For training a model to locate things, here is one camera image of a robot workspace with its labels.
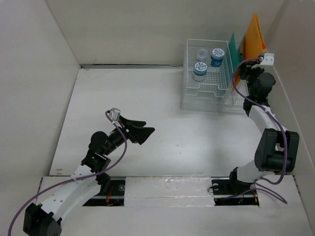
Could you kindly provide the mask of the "green clip file folder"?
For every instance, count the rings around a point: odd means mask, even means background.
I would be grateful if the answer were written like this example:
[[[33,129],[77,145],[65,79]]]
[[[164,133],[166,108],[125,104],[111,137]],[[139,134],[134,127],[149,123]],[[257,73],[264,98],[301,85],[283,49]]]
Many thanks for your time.
[[[244,59],[244,48],[245,48],[245,37],[243,36],[240,42],[235,40],[234,32],[230,38],[228,44],[230,58],[232,62],[233,70],[236,69],[237,65]]]

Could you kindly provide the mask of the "orange file folder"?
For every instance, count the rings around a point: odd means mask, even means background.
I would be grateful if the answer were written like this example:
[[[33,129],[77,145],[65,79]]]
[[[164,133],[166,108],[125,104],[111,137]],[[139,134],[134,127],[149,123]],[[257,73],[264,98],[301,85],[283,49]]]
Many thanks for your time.
[[[255,12],[252,16],[245,37],[244,59],[254,58],[264,54],[267,50],[261,31],[258,15]]]

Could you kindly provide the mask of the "blue pin jar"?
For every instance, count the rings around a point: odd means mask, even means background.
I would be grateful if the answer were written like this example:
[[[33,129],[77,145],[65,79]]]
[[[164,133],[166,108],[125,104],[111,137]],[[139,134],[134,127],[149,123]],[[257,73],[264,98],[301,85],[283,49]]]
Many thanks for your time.
[[[207,74],[208,66],[206,63],[199,61],[193,67],[193,80],[197,82],[202,82],[205,80]]]
[[[221,48],[214,48],[211,52],[211,63],[210,65],[212,67],[220,67],[222,64],[222,61],[225,56],[225,51]]]

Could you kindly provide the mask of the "clear paper clip jar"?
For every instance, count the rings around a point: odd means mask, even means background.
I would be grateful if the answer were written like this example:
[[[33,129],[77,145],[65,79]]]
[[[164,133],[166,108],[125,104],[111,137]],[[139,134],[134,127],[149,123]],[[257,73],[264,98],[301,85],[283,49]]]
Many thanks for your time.
[[[201,62],[206,62],[209,57],[209,52],[206,49],[200,49],[197,51],[196,59]]]

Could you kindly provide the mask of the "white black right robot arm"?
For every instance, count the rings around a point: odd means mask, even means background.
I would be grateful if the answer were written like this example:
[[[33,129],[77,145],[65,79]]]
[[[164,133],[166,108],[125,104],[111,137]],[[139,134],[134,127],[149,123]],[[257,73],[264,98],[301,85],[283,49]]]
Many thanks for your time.
[[[262,66],[262,58],[250,58],[235,69],[235,73],[246,81],[247,96],[237,89],[235,79],[232,79],[233,88],[244,99],[243,109],[261,132],[253,161],[236,167],[230,173],[227,187],[234,194],[240,193],[245,186],[256,184],[258,180],[278,185],[286,174],[293,171],[296,163],[299,134],[287,130],[272,113],[268,94],[275,85],[275,78]]]

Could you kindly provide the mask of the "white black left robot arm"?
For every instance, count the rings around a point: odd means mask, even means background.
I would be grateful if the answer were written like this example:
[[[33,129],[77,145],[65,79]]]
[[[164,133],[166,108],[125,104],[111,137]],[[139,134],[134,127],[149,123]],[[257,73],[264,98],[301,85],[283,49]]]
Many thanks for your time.
[[[23,231],[29,236],[59,236],[67,217],[96,194],[109,191],[111,177],[106,173],[112,166],[109,154],[127,141],[143,144],[155,129],[146,122],[119,117],[113,121],[115,129],[107,135],[97,131],[91,136],[88,152],[70,179],[39,204],[31,203],[25,210]]]

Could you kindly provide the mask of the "metal rail at back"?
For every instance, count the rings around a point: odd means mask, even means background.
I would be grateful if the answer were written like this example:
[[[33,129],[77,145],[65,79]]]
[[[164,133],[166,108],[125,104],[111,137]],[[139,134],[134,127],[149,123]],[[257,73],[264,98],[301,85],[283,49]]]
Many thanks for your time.
[[[180,68],[177,64],[81,64],[81,69],[159,69]]]

